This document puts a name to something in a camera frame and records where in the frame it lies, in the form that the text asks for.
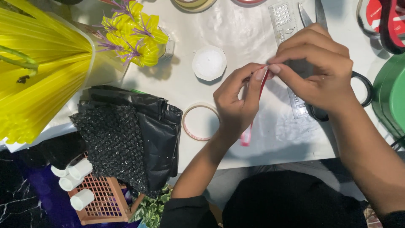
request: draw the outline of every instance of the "black marble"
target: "black marble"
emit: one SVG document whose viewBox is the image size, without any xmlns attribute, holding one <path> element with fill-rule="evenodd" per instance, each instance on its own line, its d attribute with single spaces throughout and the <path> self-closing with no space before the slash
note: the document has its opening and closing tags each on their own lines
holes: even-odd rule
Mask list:
<svg viewBox="0 0 405 228">
<path fill-rule="evenodd" d="M 0 151 L 0 227 L 53 227 L 8 150 Z"/>
</svg>

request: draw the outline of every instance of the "black shirt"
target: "black shirt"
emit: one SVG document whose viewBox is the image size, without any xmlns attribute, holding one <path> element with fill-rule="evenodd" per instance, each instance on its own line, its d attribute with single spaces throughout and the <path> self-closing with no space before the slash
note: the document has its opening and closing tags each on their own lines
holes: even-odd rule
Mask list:
<svg viewBox="0 0 405 228">
<path fill-rule="evenodd" d="M 241 181 L 222 213 L 224 227 L 367 227 L 364 207 L 322 180 L 293 171 L 266 172 Z M 381 218 L 405 227 L 405 211 Z M 204 196 L 171 199 L 161 228 L 218 227 Z"/>
</svg>

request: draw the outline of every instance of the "scissor blade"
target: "scissor blade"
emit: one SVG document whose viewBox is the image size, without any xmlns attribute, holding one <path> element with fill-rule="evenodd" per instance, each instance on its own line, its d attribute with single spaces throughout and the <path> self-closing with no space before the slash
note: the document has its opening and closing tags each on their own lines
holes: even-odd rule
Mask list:
<svg viewBox="0 0 405 228">
<path fill-rule="evenodd" d="M 303 22 L 304 27 L 312 24 L 312 20 L 309 18 L 301 3 L 298 3 L 298 10 L 300 12 L 301 21 Z"/>
<path fill-rule="evenodd" d="M 316 22 L 318 22 L 326 31 L 328 31 L 328 24 L 326 23 L 325 11 L 321 0 L 315 0 L 315 13 Z"/>
</svg>

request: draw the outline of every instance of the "hand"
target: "hand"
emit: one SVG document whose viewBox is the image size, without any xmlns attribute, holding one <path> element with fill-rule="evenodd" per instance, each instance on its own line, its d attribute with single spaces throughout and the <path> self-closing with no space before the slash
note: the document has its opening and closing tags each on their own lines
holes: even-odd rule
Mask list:
<svg viewBox="0 0 405 228">
<path fill-rule="evenodd" d="M 265 65 L 249 63 L 236 69 L 225 79 L 222 85 L 214 92 L 214 100 L 220 115 L 220 134 L 226 136 L 232 143 L 252 123 L 259 110 L 260 85 Z M 239 100 L 238 94 L 247 80 L 246 99 Z"/>
<path fill-rule="evenodd" d="M 314 65 L 314 74 L 301 78 L 286 60 L 306 59 Z M 350 79 L 353 61 L 347 47 L 332 40 L 318 23 L 298 31 L 280 44 L 269 69 L 305 102 L 327 112 L 340 110 L 345 102 L 356 99 Z"/>
</svg>

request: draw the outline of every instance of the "green container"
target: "green container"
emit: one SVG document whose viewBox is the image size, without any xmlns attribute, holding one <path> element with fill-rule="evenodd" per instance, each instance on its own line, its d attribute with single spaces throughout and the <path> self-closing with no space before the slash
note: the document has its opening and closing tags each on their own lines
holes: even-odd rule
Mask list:
<svg viewBox="0 0 405 228">
<path fill-rule="evenodd" d="M 374 112 L 397 140 L 405 135 L 405 54 L 394 55 L 387 61 L 373 87 Z"/>
</svg>

